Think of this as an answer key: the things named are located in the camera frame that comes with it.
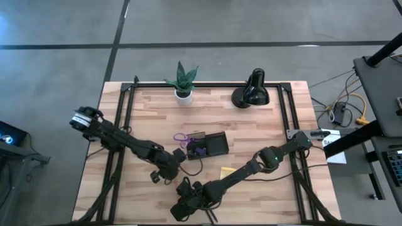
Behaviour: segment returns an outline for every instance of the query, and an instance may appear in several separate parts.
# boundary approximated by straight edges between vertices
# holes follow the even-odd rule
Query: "white pot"
[[[176,100],[179,105],[189,105],[193,101],[193,91],[190,92],[190,95],[185,98],[181,98],[177,96],[177,90],[175,90]]]

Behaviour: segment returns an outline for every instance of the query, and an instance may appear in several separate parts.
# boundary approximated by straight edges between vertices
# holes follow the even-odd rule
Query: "concrete floor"
[[[123,2],[3,0],[0,45],[112,44]],[[401,20],[392,0],[131,0],[121,43],[383,41],[402,31]],[[244,80],[261,67],[266,80],[314,84],[350,70],[354,58],[380,47],[123,49],[111,80],[174,78],[181,60],[185,68],[200,65],[197,80]],[[110,55],[110,49],[0,50],[0,90],[6,97],[0,98],[0,120],[32,133],[35,149],[52,157],[21,195],[15,225],[71,219],[88,142],[68,122],[79,106],[97,106]],[[329,104],[346,78],[314,87],[311,95]],[[350,103],[362,109],[359,99]],[[371,108],[367,119],[375,119]],[[320,124],[332,127],[324,118]],[[367,199],[373,193],[368,176],[332,177],[342,218],[399,225],[402,215],[376,168],[383,201]]]

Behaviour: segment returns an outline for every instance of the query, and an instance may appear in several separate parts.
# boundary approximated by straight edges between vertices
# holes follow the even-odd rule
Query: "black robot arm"
[[[180,198],[170,212],[177,221],[182,221],[196,210],[213,210],[219,207],[222,196],[230,187],[256,173],[273,172],[278,169],[279,163],[283,161],[283,156],[297,150],[309,149],[312,145],[303,132],[298,132],[291,141],[280,147],[271,146],[256,152],[246,165],[222,180],[210,181],[204,185],[196,181],[191,186],[190,180],[185,178],[176,189]],[[262,163],[257,161],[258,156],[263,161]]]
[[[157,166],[159,172],[154,171],[151,174],[154,183],[160,181],[159,176],[166,180],[174,179],[178,174],[180,163],[186,158],[180,148],[170,154],[162,145],[130,136],[126,131],[116,128],[112,122],[105,120],[101,111],[91,107],[80,107],[70,125],[82,132],[83,137],[88,140],[98,137],[102,146],[108,150],[117,150],[124,146],[138,158]]]

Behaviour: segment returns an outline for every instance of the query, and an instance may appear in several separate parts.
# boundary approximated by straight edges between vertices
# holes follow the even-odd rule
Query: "purple scissors handle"
[[[180,141],[180,147],[182,148],[187,148],[187,145],[191,142],[194,141],[194,138],[188,137],[186,134],[178,132],[175,135],[173,135],[173,139],[175,141]]]

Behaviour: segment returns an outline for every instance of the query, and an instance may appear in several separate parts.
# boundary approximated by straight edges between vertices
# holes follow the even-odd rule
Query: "black desk lamp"
[[[232,102],[238,108],[248,108],[250,105],[266,105],[269,103],[269,95],[264,88],[265,72],[261,68],[254,69],[247,85],[235,89],[232,94]]]

